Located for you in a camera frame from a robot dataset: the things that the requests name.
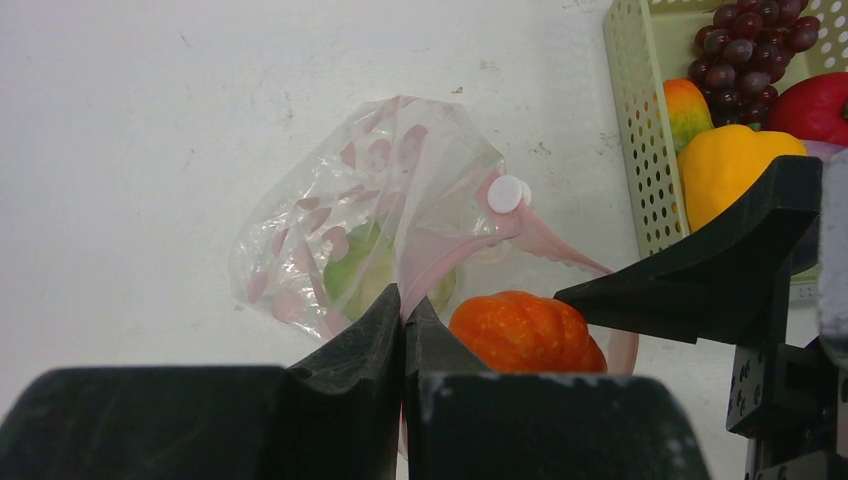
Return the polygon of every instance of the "red grapes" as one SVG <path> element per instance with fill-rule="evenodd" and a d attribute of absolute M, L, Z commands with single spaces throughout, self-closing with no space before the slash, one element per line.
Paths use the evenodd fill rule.
<path fill-rule="evenodd" d="M 816 44 L 821 22 L 800 17 L 809 0 L 736 0 L 713 12 L 695 34 L 700 58 L 687 75 L 710 107 L 716 127 L 762 123 L 777 98 L 772 85 L 797 53 Z"/>

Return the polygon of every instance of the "perforated basket side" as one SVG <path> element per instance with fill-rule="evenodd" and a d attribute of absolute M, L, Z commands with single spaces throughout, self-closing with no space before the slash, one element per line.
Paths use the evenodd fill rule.
<path fill-rule="evenodd" d="M 812 0 L 805 13 L 822 23 L 818 43 L 807 52 L 810 73 L 848 72 L 848 0 Z"/>
<path fill-rule="evenodd" d="M 616 0 L 604 37 L 639 253 L 652 255 L 688 234 L 668 110 L 645 0 Z"/>

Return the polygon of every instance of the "grape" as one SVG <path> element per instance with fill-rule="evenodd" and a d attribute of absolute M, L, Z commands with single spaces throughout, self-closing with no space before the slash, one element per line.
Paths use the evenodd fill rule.
<path fill-rule="evenodd" d="M 767 86 L 757 95 L 757 103 L 764 103 L 769 105 L 771 102 L 777 99 L 777 89 L 772 85 Z"/>
<path fill-rule="evenodd" d="M 757 13 L 763 19 L 763 25 L 771 27 L 780 16 L 780 6 L 774 0 L 766 0 L 757 7 Z"/>
<path fill-rule="evenodd" d="M 687 72 L 687 76 L 696 84 L 700 84 L 704 81 L 704 77 L 707 76 L 707 70 L 709 69 L 710 62 L 703 59 L 698 59 L 692 62 L 691 65 L 689 65 L 689 71 Z"/>
<path fill-rule="evenodd" d="M 752 123 L 763 123 L 766 119 L 768 107 L 762 103 L 753 103 L 742 111 L 740 120 L 745 125 Z"/>
<path fill-rule="evenodd" d="M 763 29 L 763 19 L 756 13 L 743 13 L 733 22 L 733 33 L 742 38 L 754 39 Z"/>
<path fill-rule="evenodd" d="M 753 60 L 751 60 L 751 63 L 753 63 L 757 68 L 770 71 L 774 69 L 779 56 L 780 48 L 775 47 L 770 43 L 766 43 L 760 45 L 756 50 L 754 50 L 754 56 L 752 57 Z"/>
<path fill-rule="evenodd" d="M 707 35 L 712 33 L 716 27 L 712 25 L 707 25 L 706 27 L 698 30 L 698 33 L 695 34 L 695 45 L 704 48 L 704 39 L 707 38 Z"/>
<path fill-rule="evenodd" d="M 713 117 L 713 125 L 715 125 L 716 128 L 723 127 L 725 125 L 735 125 L 739 122 L 740 118 L 739 115 L 736 113 Z"/>
<path fill-rule="evenodd" d="M 781 79 L 781 78 L 783 78 L 783 76 L 784 76 L 784 75 L 786 75 L 786 70 L 785 70 L 785 69 L 782 69 L 782 68 L 781 68 L 781 69 L 779 69 L 779 70 L 775 70 L 775 71 L 773 71 L 773 72 L 772 72 L 772 74 L 771 74 L 771 83 L 777 83 L 777 82 L 779 82 L 779 81 L 780 81 L 780 79 Z"/>
<path fill-rule="evenodd" d="M 720 90 L 710 97 L 710 106 L 720 110 L 731 110 L 739 106 L 740 95 L 736 90 Z"/>
<path fill-rule="evenodd" d="M 728 43 L 730 43 L 730 34 L 727 30 L 719 28 L 707 35 L 707 38 L 704 39 L 704 51 L 712 55 L 718 55 Z"/>
<path fill-rule="evenodd" d="M 754 44 L 747 39 L 737 38 L 724 47 L 722 56 L 728 62 L 739 65 L 747 62 L 754 53 Z"/>
<path fill-rule="evenodd" d="M 753 12 L 760 4 L 760 0 L 737 0 L 736 6 L 743 12 Z"/>
<path fill-rule="evenodd" d="M 795 56 L 795 53 L 786 47 L 779 47 L 778 50 L 780 53 L 774 58 L 774 65 L 776 68 L 785 69 L 789 66 L 789 62 Z"/>
<path fill-rule="evenodd" d="M 821 28 L 821 21 L 816 17 L 801 17 L 792 24 L 792 30 L 800 30 L 804 27 L 812 27 L 818 30 Z"/>
<path fill-rule="evenodd" d="M 783 46 L 786 42 L 786 35 L 779 30 L 766 30 L 764 32 L 760 32 L 757 35 L 757 45 L 777 45 L 778 47 Z"/>
<path fill-rule="evenodd" d="M 789 34 L 789 37 L 786 38 L 786 46 L 796 53 L 800 53 L 813 48 L 817 41 L 819 41 L 818 29 L 803 27 Z"/>
<path fill-rule="evenodd" d="M 739 90 L 745 95 L 758 95 L 769 84 L 771 77 L 763 72 L 748 72 L 739 79 Z"/>
<path fill-rule="evenodd" d="M 726 63 L 713 65 L 704 77 L 704 83 L 712 89 L 730 87 L 735 80 L 736 70 Z"/>
<path fill-rule="evenodd" d="M 739 7 L 736 5 L 721 6 L 713 13 L 713 25 L 718 28 L 730 28 L 738 16 Z"/>
<path fill-rule="evenodd" d="M 780 7 L 778 25 L 791 25 L 801 14 L 801 0 L 777 0 L 777 5 Z"/>

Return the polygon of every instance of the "white plastic clip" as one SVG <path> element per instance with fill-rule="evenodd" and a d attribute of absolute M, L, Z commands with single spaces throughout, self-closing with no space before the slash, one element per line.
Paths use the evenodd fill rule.
<path fill-rule="evenodd" d="M 501 214 L 515 210 L 522 200 L 529 204 L 530 198 L 530 186 L 512 175 L 502 175 L 495 179 L 486 196 L 489 208 Z"/>

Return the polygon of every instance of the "green fruit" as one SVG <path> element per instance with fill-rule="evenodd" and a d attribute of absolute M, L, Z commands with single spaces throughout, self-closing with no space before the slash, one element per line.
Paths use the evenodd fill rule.
<path fill-rule="evenodd" d="M 354 228 L 346 236 L 349 246 L 347 255 L 340 260 L 330 260 L 324 267 L 324 287 L 327 290 L 327 296 L 331 302 L 337 303 L 353 287 L 353 284 L 357 281 L 360 268 L 372 255 L 372 252 L 375 255 L 368 265 L 367 271 L 363 273 L 356 290 L 349 300 L 341 306 L 342 314 L 351 321 L 362 318 L 371 304 L 393 281 L 392 248 L 385 241 L 387 239 L 384 239 L 384 242 L 378 245 L 381 234 L 380 227 L 372 223 Z M 447 306 L 456 287 L 456 281 L 457 274 L 456 269 L 454 269 L 445 275 L 428 294 L 437 313 L 443 311 Z"/>

